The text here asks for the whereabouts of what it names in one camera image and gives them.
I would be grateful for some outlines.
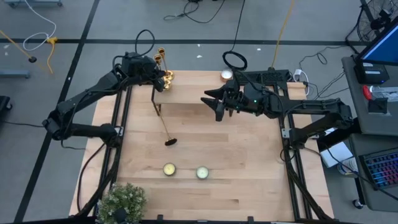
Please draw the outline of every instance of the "potted plant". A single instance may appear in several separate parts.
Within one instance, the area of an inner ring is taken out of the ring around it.
[[[113,184],[111,190],[98,202],[98,221],[103,224],[138,223],[144,216],[146,203],[142,187],[130,183]]]

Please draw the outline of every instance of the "computer monitor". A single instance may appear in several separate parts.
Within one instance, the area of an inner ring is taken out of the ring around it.
[[[398,17],[357,57],[362,62],[398,65]]]

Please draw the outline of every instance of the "chair wheel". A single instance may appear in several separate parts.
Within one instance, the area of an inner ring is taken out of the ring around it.
[[[361,202],[360,202],[358,199],[353,200],[353,205],[354,205],[354,207],[356,207],[357,209],[362,209],[362,208],[363,208],[363,204],[361,204]]]
[[[7,110],[11,110],[11,109],[12,109],[12,104],[11,104],[11,103],[8,103],[7,106],[6,106],[6,109],[7,109]]]

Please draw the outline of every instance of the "white cable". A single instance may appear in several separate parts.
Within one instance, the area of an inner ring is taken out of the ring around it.
[[[307,83],[309,83],[310,80],[308,79],[307,74],[306,74],[303,70],[301,70],[301,69],[296,69],[296,71],[294,71],[294,74],[293,74],[293,80],[294,80],[294,82],[298,82],[298,81],[300,80],[301,74],[304,74],[305,79],[307,80]],[[307,90],[306,90],[306,92],[305,92],[305,95],[308,96],[309,93],[310,93],[310,87],[307,87]]]
[[[36,50],[39,47],[41,47],[49,38],[51,38],[54,35],[55,30],[57,29],[57,25],[54,22],[52,22],[51,20],[44,18],[42,15],[37,13],[35,10],[33,10],[32,6],[30,6],[30,4],[27,2],[27,0],[25,0],[25,3],[29,7],[29,9],[32,10],[32,12],[34,12],[36,15],[38,15],[40,18],[44,19],[45,21],[50,22],[50,23],[52,23],[54,25],[54,31],[51,33],[51,35],[48,35],[48,33],[45,33],[45,32],[38,32],[38,33],[33,34],[33,35],[31,35],[30,37],[28,37],[28,38],[26,38],[24,40],[24,42],[22,43],[22,46],[24,47],[24,49],[27,50],[27,51],[32,51],[32,50]],[[39,44],[38,46],[34,47],[33,49],[27,49],[26,46],[25,46],[27,40],[29,40],[30,38],[32,38],[32,37],[34,37],[36,35],[40,35],[40,34],[44,34],[47,38],[45,40],[43,40],[43,42],[41,44]]]

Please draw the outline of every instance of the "keyboard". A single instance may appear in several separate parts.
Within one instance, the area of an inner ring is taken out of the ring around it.
[[[398,186],[398,149],[360,156],[359,159],[368,179],[377,187],[386,189]]]
[[[289,77],[288,70],[270,70],[270,71],[256,71],[256,72],[242,72],[252,82],[261,83],[263,85],[272,84],[275,82],[286,82]],[[240,85],[248,84],[248,80],[240,73],[234,73]]]

